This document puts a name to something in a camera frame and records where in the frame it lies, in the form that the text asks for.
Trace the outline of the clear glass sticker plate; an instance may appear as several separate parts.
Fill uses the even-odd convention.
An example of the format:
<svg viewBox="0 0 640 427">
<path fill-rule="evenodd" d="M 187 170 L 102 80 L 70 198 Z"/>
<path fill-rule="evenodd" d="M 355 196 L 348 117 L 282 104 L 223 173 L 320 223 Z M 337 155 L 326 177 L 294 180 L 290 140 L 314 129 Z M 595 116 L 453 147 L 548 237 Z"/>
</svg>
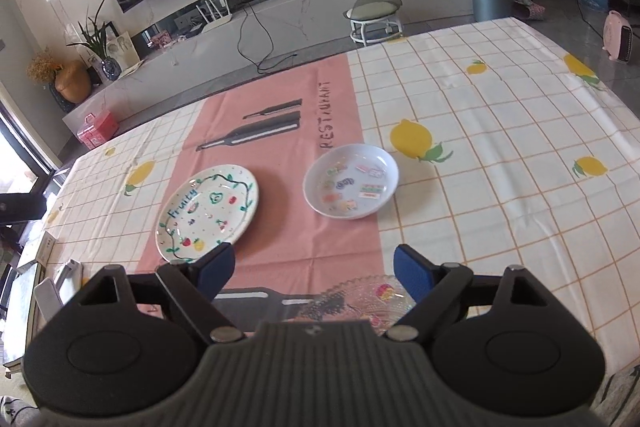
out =
<svg viewBox="0 0 640 427">
<path fill-rule="evenodd" d="M 413 306 L 414 300 L 396 277 L 371 275 L 338 284 L 314 297 L 299 310 L 296 320 L 368 320 L 375 329 L 384 329 Z"/>
</svg>

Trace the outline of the white fruity painted plate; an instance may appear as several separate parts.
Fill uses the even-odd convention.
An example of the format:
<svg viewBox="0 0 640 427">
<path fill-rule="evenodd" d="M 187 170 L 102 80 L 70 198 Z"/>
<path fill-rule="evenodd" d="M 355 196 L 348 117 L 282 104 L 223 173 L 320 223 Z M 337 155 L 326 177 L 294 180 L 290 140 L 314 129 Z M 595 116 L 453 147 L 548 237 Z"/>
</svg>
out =
<svg viewBox="0 0 640 427">
<path fill-rule="evenodd" d="M 181 184 L 160 210 L 155 246 L 167 262 L 193 262 L 222 243 L 235 243 L 254 219 L 259 187 L 239 165 L 205 169 Z"/>
</svg>

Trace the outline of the small white sticker dish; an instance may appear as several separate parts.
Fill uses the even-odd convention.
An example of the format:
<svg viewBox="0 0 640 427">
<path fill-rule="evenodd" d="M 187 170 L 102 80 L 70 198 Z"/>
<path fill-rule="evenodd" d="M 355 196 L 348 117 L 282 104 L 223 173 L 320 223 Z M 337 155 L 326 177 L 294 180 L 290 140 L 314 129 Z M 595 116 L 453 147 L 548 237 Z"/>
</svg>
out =
<svg viewBox="0 0 640 427">
<path fill-rule="evenodd" d="M 355 143 L 320 156 L 304 176 L 303 193 L 306 203 L 319 215 L 356 220 L 381 210 L 398 184 L 399 168 L 390 153 Z"/>
</svg>

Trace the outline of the checked lemon tablecloth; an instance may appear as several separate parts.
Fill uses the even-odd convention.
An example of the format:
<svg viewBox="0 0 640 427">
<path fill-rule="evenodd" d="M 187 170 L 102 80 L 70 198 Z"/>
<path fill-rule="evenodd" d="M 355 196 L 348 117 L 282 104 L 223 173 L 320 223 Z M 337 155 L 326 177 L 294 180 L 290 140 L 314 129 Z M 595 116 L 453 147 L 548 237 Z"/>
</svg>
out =
<svg viewBox="0 0 640 427">
<path fill-rule="evenodd" d="M 546 285 L 618 371 L 639 358 L 639 121 L 519 20 L 441 29 L 190 104 L 75 162 L 48 275 L 235 246 L 235 288 L 317 295 L 435 263 Z"/>
</svg>

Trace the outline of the red box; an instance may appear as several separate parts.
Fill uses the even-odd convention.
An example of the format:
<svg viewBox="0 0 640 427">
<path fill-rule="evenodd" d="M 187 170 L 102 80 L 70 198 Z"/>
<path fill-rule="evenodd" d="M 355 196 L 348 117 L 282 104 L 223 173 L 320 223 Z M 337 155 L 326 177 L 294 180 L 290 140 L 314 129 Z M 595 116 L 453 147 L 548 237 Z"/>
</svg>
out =
<svg viewBox="0 0 640 427">
<path fill-rule="evenodd" d="M 110 141 L 119 128 L 114 115 L 109 110 L 94 115 L 89 113 L 76 133 L 80 143 L 89 150 Z"/>
</svg>

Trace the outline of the orange vase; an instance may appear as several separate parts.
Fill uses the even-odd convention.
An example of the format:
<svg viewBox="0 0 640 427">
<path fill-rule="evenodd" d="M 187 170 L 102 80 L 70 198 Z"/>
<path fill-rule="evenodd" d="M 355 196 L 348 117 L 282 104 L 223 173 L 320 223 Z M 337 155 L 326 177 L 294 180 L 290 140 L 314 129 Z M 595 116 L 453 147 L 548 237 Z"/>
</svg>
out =
<svg viewBox="0 0 640 427">
<path fill-rule="evenodd" d="M 56 72 L 54 87 L 67 102 L 80 104 L 87 100 L 92 82 L 85 64 L 79 60 L 65 64 Z"/>
</svg>

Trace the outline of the white round stool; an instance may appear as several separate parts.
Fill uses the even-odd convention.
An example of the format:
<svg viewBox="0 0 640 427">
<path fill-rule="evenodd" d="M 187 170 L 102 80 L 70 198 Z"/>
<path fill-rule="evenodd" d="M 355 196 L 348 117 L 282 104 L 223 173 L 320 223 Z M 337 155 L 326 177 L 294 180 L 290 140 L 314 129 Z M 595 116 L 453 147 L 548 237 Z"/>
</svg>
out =
<svg viewBox="0 0 640 427">
<path fill-rule="evenodd" d="M 402 37 L 401 7 L 401 0 L 357 0 L 343 13 L 349 21 L 352 42 L 373 46 Z"/>
</svg>

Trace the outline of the white tv cabinet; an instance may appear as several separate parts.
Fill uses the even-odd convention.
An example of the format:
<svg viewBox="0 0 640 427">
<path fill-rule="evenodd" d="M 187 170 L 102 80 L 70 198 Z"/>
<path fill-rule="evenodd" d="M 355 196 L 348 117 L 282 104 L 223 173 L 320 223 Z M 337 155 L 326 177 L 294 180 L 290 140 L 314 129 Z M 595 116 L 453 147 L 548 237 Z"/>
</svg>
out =
<svg viewBox="0 0 640 427">
<path fill-rule="evenodd" d="M 349 36 L 344 13 L 357 0 L 266 0 L 239 10 L 229 23 L 153 52 L 132 74 L 94 92 L 63 117 L 76 132 L 88 114 L 111 112 L 119 121 L 139 114 L 202 83 L 254 68 L 270 56 L 275 60 Z M 401 0 L 401 23 L 470 16 L 472 0 Z"/>
</svg>

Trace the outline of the pink space heater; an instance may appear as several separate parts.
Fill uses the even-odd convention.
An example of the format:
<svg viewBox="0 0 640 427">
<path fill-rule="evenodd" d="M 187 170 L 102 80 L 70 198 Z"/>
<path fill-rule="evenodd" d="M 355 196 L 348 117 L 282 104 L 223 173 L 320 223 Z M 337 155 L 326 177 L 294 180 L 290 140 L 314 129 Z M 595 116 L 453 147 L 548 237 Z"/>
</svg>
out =
<svg viewBox="0 0 640 427">
<path fill-rule="evenodd" d="M 628 63 L 632 54 L 634 33 L 631 24 L 620 12 L 611 10 L 605 17 L 602 49 L 614 62 Z"/>
</svg>

